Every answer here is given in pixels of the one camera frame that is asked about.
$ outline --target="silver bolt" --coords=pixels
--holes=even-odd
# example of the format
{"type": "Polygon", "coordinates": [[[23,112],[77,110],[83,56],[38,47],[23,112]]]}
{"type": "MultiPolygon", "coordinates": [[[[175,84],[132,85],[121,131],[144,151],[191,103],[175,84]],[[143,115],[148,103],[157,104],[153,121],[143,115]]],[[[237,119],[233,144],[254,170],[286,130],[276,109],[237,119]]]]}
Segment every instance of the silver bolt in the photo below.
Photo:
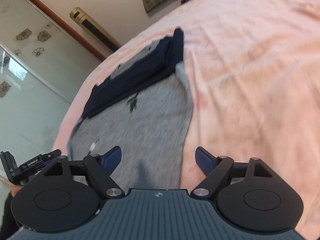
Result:
{"type": "Polygon", "coordinates": [[[110,188],[106,191],[106,194],[110,197],[117,197],[121,195],[122,191],[118,188],[110,188]]]}
{"type": "Polygon", "coordinates": [[[197,188],[193,191],[193,193],[199,197],[204,197],[209,195],[209,190],[205,189],[205,188],[197,188]]]}

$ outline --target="white wall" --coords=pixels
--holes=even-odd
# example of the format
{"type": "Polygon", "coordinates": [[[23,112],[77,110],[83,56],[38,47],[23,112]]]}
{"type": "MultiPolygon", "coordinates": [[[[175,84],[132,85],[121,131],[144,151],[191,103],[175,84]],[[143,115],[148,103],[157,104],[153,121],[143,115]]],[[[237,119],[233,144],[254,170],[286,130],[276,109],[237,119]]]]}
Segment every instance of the white wall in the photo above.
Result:
{"type": "Polygon", "coordinates": [[[81,7],[122,45],[180,5],[169,0],[147,14],[142,0],[40,0],[103,54],[108,52],[69,18],[74,7],[81,7]]]}

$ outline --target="gray towel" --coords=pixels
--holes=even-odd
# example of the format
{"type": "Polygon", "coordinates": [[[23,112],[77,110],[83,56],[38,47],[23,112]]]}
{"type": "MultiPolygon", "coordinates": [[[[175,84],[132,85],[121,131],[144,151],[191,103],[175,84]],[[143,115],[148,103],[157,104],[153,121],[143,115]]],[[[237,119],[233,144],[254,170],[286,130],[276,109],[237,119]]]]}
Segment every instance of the gray towel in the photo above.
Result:
{"type": "MultiPolygon", "coordinates": [[[[119,75],[157,45],[143,49],[111,75],[119,75]]],[[[107,108],[78,125],[69,141],[74,160],[93,153],[103,155],[120,146],[122,160],[111,177],[129,188],[179,187],[184,140],[192,116],[192,98],[183,62],[169,78],[107,108]]]]}

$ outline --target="wooden door frame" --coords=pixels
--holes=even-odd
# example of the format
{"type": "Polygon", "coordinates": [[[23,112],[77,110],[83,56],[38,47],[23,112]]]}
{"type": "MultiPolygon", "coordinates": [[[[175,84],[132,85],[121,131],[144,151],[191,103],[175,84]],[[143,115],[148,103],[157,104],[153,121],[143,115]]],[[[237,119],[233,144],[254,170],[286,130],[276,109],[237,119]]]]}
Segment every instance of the wooden door frame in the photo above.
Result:
{"type": "Polygon", "coordinates": [[[29,0],[35,6],[37,6],[41,11],[43,11],[49,18],[51,18],[56,24],[58,24],[62,29],[64,29],[69,35],[71,35],[76,41],[78,41],[82,46],[84,46],[88,51],[95,55],[99,60],[103,61],[106,59],[95,47],[93,47],[89,42],[87,42],[78,32],[66,24],[58,15],[56,15],[52,10],[50,10],[46,5],[44,5],[40,0],[29,0]]]}

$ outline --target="black mechanical arm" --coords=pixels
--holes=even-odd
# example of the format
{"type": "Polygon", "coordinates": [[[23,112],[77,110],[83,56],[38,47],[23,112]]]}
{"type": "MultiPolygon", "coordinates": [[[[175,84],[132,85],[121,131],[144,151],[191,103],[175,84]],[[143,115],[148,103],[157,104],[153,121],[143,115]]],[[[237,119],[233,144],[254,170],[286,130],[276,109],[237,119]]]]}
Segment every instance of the black mechanical arm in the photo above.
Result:
{"type": "Polygon", "coordinates": [[[294,231],[301,198],[259,158],[235,163],[198,147],[196,163],[206,178],[190,194],[130,189],[126,195],[110,177],[120,147],[82,161],[57,155],[17,167],[9,152],[1,153],[9,180],[25,184],[12,200],[22,227],[11,239],[303,239],[294,231]],[[73,176],[85,176],[88,186],[73,176]],[[242,179],[233,183],[236,178],[242,179]]]}

